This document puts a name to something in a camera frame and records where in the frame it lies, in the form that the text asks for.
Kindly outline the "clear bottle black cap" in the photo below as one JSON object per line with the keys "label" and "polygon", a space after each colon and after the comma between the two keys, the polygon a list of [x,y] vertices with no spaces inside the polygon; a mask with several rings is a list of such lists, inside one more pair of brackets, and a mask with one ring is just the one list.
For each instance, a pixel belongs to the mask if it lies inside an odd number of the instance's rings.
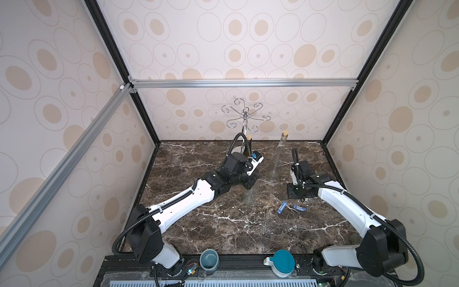
{"label": "clear bottle black cap", "polygon": [[245,190],[243,194],[243,204],[245,206],[252,206],[255,204],[259,191],[259,181],[254,183],[253,187],[250,190]]}

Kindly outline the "dark green wine bottle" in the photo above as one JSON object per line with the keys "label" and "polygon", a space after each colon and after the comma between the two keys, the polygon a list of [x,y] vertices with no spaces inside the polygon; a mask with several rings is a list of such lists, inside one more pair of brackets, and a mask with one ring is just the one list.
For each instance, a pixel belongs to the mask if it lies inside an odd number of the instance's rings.
{"label": "dark green wine bottle", "polygon": [[243,154],[246,157],[251,157],[252,156],[252,136],[247,135],[246,140],[244,143],[244,149],[243,149]]}

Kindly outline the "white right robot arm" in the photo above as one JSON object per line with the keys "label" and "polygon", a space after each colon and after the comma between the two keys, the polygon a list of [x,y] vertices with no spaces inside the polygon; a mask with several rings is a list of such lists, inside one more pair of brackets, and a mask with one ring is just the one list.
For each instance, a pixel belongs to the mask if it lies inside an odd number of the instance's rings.
{"label": "white right robot arm", "polygon": [[316,272],[344,266],[362,269],[380,277],[408,261],[407,246],[400,240],[406,234],[398,220],[387,220],[350,194],[328,173],[315,173],[307,161],[290,168],[292,183],[287,185],[290,197],[318,197],[337,210],[362,238],[358,245],[323,246],[313,252],[312,265]]}

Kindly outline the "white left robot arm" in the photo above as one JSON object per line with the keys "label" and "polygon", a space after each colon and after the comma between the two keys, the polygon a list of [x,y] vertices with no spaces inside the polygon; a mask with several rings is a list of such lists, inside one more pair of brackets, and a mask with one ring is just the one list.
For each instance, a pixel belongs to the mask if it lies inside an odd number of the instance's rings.
{"label": "white left robot arm", "polygon": [[181,256],[172,245],[163,241],[162,234],[195,208],[229,192],[231,187],[241,185],[251,189],[257,181],[256,169],[263,160],[257,151],[249,156],[234,152],[225,157],[222,166],[205,173],[174,197],[150,207],[137,205],[128,218],[121,239],[128,242],[138,262],[155,262],[167,269],[173,268]]}

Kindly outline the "clear glass bottle cork stopper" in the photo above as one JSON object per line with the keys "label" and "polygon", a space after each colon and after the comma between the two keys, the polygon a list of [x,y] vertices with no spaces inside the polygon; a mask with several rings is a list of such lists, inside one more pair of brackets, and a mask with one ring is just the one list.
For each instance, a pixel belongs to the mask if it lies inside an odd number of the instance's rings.
{"label": "clear glass bottle cork stopper", "polygon": [[286,144],[288,140],[289,131],[284,130],[281,136],[281,139],[276,147],[275,152],[273,153],[273,157],[271,160],[271,170],[270,170],[270,177],[272,179],[278,178],[280,175],[280,171],[283,167],[284,162],[284,154],[286,151]]}

